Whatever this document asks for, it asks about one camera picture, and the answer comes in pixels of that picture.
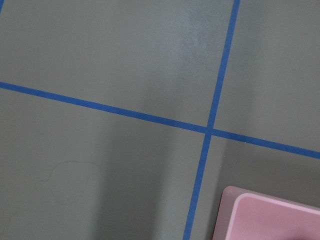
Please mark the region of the pink plastic bin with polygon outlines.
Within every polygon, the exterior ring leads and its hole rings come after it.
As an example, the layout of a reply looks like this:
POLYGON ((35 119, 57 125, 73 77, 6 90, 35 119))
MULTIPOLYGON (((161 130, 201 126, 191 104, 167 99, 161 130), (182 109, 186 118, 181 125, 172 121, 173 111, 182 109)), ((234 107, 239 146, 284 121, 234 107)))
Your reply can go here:
POLYGON ((318 240, 320 210, 247 189, 221 195, 214 240, 318 240))

